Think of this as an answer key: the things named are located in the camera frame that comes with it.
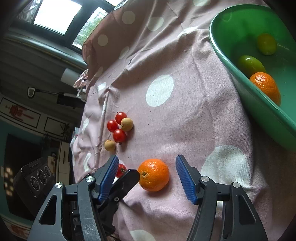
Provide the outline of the brown longan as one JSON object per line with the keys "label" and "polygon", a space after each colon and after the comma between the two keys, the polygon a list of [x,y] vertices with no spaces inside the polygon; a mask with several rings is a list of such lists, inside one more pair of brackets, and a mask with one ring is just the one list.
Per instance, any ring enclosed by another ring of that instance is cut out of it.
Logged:
{"label": "brown longan", "polygon": [[107,151],[113,152],[116,150],[116,142],[113,140],[106,140],[104,143],[104,147]]}
{"label": "brown longan", "polygon": [[133,129],[133,120],[131,118],[123,118],[120,127],[125,132],[131,131]]}

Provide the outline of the yellow green lime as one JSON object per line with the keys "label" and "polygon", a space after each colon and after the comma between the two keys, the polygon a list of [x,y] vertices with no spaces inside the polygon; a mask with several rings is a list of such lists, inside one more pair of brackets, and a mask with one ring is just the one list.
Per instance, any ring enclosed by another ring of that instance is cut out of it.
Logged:
{"label": "yellow green lime", "polygon": [[266,55],[273,55],[277,49],[277,43],[271,34],[263,33],[257,37],[256,45],[258,50]]}

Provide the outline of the black window frame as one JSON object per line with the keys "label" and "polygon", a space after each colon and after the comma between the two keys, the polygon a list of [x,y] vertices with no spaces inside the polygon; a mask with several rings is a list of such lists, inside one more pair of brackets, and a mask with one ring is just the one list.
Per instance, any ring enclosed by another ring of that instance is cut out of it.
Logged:
{"label": "black window frame", "polygon": [[96,26],[122,1],[31,1],[14,25],[77,53]]}

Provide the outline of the large orange mandarin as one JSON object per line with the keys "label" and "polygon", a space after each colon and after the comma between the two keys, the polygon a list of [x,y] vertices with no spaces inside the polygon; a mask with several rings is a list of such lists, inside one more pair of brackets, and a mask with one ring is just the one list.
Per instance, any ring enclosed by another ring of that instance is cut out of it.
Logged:
{"label": "large orange mandarin", "polygon": [[162,190],[170,180],[168,166],[160,159],[147,159],[138,168],[140,186],[149,192]]}

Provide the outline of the pink crumpled clothes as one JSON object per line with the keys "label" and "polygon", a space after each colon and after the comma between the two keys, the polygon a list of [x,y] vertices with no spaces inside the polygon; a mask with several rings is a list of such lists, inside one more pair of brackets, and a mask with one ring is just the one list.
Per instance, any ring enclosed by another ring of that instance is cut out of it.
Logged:
{"label": "pink crumpled clothes", "polygon": [[88,69],[86,69],[79,78],[75,81],[73,87],[77,89],[77,98],[81,101],[86,102],[86,88],[89,84],[88,80]]}

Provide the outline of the cherry tomato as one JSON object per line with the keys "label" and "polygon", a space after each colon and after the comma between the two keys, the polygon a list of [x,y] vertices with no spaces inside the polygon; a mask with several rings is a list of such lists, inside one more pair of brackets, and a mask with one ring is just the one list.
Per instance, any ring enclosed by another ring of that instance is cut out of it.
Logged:
{"label": "cherry tomato", "polygon": [[120,178],[121,176],[123,176],[125,174],[126,170],[127,170],[126,166],[124,164],[120,163],[118,165],[118,170],[116,172],[116,177]]}
{"label": "cherry tomato", "polygon": [[116,143],[124,143],[126,141],[126,133],[122,129],[117,129],[113,133],[113,139]]}
{"label": "cherry tomato", "polygon": [[115,121],[120,125],[121,121],[127,117],[127,114],[120,111],[115,115]]}
{"label": "cherry tomato", "polygon": [[119,129],[119,125],[116,122],[116,120],[109,120],[108,123],[107,123],[107,129],[111,133],[114,133],[117,129]]}

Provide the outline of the green plastic bowl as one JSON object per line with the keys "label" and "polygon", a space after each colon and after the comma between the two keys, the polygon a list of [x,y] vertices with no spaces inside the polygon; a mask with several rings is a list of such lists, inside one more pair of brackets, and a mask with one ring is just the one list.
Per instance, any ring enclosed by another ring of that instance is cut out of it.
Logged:
{"label": "green plastic bowl", "polygon": [[209,37],[246,111],[294,151],[295,40],[284,22],[271,8],[240,4],[215,15]]}

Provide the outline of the pink polka dot cloth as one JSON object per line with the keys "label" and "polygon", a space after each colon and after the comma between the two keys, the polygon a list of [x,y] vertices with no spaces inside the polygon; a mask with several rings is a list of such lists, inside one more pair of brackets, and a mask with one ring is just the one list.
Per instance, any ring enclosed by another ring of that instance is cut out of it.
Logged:
{"label": "pink polka dot cloth", "polygon": [[73,145],[76,182],[109,158],[106,124],[117,112],[134,122],[119,161],[138,168],[147,159],[168,165],[159,192],[139,185],[113,220],[121,240],[186,240],[197,207],[175,168],[179,154],[217,183],[240,183],[278,240],[295,216],[295,153],[251,121],[232,76],[215,54],[208,28],[238,1],[126,1],[83,45],[88,65],[86,104]]}

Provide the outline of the green apple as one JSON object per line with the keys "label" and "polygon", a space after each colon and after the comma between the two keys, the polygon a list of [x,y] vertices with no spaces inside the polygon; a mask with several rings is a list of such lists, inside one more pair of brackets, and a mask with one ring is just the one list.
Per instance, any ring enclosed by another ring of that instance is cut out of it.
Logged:
{"label": "green apple", "polygon": [[263,64],[250,55],[242,55],[237,60],[237,68],[247,77],[250,78],[257,72],[266,73]]}

